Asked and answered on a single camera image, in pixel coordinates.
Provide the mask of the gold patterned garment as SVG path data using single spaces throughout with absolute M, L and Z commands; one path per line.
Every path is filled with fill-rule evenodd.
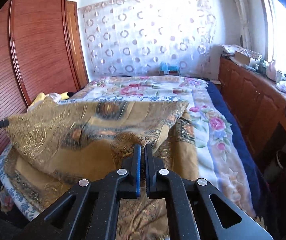
M 50 100 L 10 116 L 6 172 L 41 209 L 18 239 L 115 239 L 122 199 L 146 194 L 166 215 L 152 232 L 198 239 L 185 183 L 198 175 L 186 101 Z

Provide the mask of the blue floral white bedsheet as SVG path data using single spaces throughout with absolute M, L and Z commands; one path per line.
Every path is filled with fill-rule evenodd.
M 183 101 L 41 102 L 8 118 L 10 183 L 44 211 L 81 179 L 97 181 L 121 167 L 135 145 L 160 146 L 186 108 Z

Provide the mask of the pink floral quilt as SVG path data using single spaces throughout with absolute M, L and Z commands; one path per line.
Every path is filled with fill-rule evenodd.
M 189 104 L 192 133 L 199 175 L 207 179 L 250 217 L 252 204 L 249 175 L 233 143 L 232 124 L 214 106 L 208 88 L 201 79 L 181 76 L 105 77 L 94 80 L 72 99 L 84 101 L 177 101 Z

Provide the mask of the navy blue blanket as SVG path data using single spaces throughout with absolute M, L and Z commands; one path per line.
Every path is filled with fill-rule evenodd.
M 220 91 L 215 84 L 210 81 L 208 82 L 207 90 L 214 107 L 224 115 L 229 123 L 231 123 L 231 130 L 233 133 L 232 142 L 236 147 L 238 156 L 242 161 L 242 165 L 247 175 L 251 193 L 251 202 L 254 211 L 256 215 L 261 218 L 263 217 L 264 220 L 267 220 L 266 214 L 269 204 L 270 191 L 263 174 L 252 159 L 251 154 L 246 146 L 246 142 L 243 139 L 241 130 L 234 116 L 229 111 L 227 104 L 223 100 L 223 96 L 221 95 Z

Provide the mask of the yellow plush toy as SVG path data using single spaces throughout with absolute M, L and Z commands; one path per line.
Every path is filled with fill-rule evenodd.
M 71 96 L 73 96 L 75 94 L 75 92 L 64 92 L 61 94 L 58 93 L 50 93 L 50 94 L 44 94 L 43 92 L 39 93 L 36 98 L 34 99 L 34 101 L 31 103 L 31 105 L 27 108 L 28 111 L 32 110 L 33 108 L 35 108 L 40 102 L 46 100 L 46 99 L 50 99 L 54 102 L 59 102 L 61 100 L 67 100 L 69 99 Z

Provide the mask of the wooden slatted wardrobe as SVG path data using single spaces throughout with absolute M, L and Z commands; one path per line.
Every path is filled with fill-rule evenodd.
M 7 0 L 0 9 L 0 120 L 39 93 L 77 92 L 88 82 L 76 2 Z

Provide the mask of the wooden sideboard cabinet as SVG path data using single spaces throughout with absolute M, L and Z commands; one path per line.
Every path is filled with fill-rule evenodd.
M 273 81 L 221 57 L 221 94 L 241 129 L 253 157 L 273 141 L 277 128 L 286 133 L 286 94 Z

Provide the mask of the teal toy on bed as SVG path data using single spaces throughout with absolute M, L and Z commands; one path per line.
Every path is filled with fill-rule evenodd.
M 176 75 L 179 76 L 180 68 L 178 66 L 171 66 L 169 63 L 162 62 L 159 68 L 160 75 Z

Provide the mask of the white jug on cabinet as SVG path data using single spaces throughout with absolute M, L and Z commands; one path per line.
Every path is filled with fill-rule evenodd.
M 268 63 L 266 70 L 266 76 L 268 77 L 268 79 L 272 81 L 276 81 L 277 70 L 275 65 L 276 65 L 275 60 L 270 61 L 270 63 Z

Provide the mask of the cardboard box on cabinet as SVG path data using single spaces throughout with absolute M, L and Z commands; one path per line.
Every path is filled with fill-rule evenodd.
M 255 66 L 255 64 L 257 64 L 257 61 L 254 58 L 244 55 L 238 51 L 235 52 L 234 58 L 236 61 L 238 61 L 242 65 L 253 67 Z

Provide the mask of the patterned fabric on cabinet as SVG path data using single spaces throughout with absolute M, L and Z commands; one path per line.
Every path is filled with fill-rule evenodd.
M 236 44 L 232 44 L 232 45 L 222 44 L 221 47 L 223 49 L 223 53 L 227 55 L 235 55 L 236 51 L 241 52 L 244 50 L 243 47 L 236 45 Z

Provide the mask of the circle patterned sheer curtain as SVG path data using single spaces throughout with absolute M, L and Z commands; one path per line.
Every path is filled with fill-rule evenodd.
M 92 77 L 158 75 L 209 78 L 216 34 L 213 0 L 108 0 L 79 8 L 87 71 Z

